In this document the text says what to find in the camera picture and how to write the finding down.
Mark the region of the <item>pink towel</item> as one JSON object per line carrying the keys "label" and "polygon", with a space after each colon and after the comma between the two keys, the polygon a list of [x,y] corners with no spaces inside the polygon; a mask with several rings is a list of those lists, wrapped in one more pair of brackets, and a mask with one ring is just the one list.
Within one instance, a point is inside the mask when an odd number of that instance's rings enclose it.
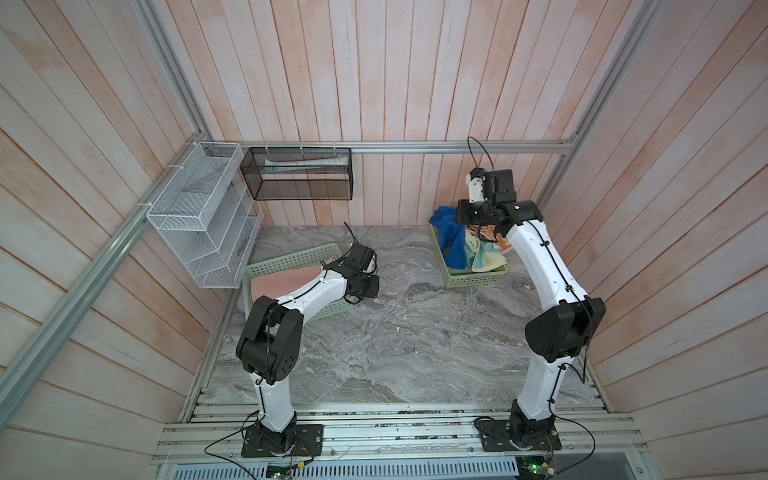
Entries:
{"label": "pink towel", "polygon": [[300,289],[307,283],[314,282],[323,272],[323,267],[318,263],[255,276],[250,280],[249,293],[253,300],[257,300],[261,296],[277,299]]}

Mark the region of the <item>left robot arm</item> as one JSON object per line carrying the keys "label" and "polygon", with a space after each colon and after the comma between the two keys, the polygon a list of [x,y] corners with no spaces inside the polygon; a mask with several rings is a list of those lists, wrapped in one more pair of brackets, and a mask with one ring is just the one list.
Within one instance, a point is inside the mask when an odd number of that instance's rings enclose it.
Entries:
{"label": "left robot arm", "polygon": [[256,298],[235,354],[259,396],[260,418],[243,431],[246,457],[284,456],[303,432],[290,399],[289,375],[299,357],[304,325],[330,304],[356,304],[379,291],[375,250],[355,241],[317,267],[270,274]]}

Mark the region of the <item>yellow-green plastic basket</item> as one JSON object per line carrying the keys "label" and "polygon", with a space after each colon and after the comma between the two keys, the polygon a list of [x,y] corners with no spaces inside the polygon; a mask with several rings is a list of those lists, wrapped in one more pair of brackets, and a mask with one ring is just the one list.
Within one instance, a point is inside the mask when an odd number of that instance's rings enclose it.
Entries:
{"label": "yellow-green plastic basket", "polygon": [[507,266],[488,272],[453,271],[445,263],[442,250],[439,248],[437,229],[430,225],[431,244],[437,259],[437,267],[446,288],[459,288],[495,283],[507,274]]}

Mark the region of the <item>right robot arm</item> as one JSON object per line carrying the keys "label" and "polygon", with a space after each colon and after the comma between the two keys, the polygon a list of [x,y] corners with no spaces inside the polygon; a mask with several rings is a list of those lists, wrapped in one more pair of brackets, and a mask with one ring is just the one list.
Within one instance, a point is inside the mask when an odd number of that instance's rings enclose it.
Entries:
{"label": "right robot arm", "polygon": [[521,258],[539,295],[542,313],[525,327],[532,351],[526,380],[507,420],[479,418],[485,451],[561,447],[554,403],[566,369],[588,346],[606,313],[570,273],[552,242],[537,205],[519,201],[510,170],[476,167],[466,177],[469,198],[458,202],[456,220],[492,226]]}

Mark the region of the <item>mint green plastic basket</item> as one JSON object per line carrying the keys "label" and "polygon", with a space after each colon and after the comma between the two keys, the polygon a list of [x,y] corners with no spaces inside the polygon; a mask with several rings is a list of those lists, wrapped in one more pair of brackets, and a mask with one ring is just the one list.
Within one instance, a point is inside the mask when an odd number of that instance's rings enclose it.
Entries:
{"label": "mint green plastic basket", "polygon": [[346,280],[341,274],[328,268],[332,261],[341,257],[339,246],[329,243],[248,265],[243,277],[244,314],[248,316],[256,302],[249,293],[249,283],[253,277],[318,263],[321,264],[324,272],[314,282],[307,283],[300,289],[273,300],[284,308],[299,311],[306,322],[328,318],[349,310],[351,304],[344,300]]}

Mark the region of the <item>blue towel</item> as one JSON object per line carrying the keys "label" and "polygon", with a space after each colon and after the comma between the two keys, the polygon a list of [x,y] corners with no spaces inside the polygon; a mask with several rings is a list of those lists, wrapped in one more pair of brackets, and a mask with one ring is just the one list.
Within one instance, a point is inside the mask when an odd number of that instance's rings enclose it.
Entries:
{"label": "blue towel", "polygon": [[456,222],[457,210],[454,207],[438,207],[429,220],[429,224],[435,228],[438,238],[438,247],[445,264],[454,270],[467,268],[466,229]]}

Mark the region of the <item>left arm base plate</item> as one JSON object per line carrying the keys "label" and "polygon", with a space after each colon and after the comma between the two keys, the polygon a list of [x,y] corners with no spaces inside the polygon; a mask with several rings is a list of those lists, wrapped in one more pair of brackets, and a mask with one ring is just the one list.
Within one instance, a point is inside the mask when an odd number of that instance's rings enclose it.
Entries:
{"label": "left arm base plate", "polygon": [[317,457],[321,455],[324,426],[321,424],[289,425],[285,431],[274,432],[260,423],[245,430],[241,456],[271,458],[290,456]]}

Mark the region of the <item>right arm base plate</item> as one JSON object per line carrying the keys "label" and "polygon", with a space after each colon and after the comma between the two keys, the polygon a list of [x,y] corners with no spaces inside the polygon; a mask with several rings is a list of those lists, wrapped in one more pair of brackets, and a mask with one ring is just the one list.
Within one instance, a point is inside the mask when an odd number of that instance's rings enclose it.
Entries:
{"label": "right arm base plate", "polygon": [[496,420],[488,416],[473,421],[484,452],[557,451],[562,449],[560,437],[554,426],[554,418],[528,420],[511,417]]}

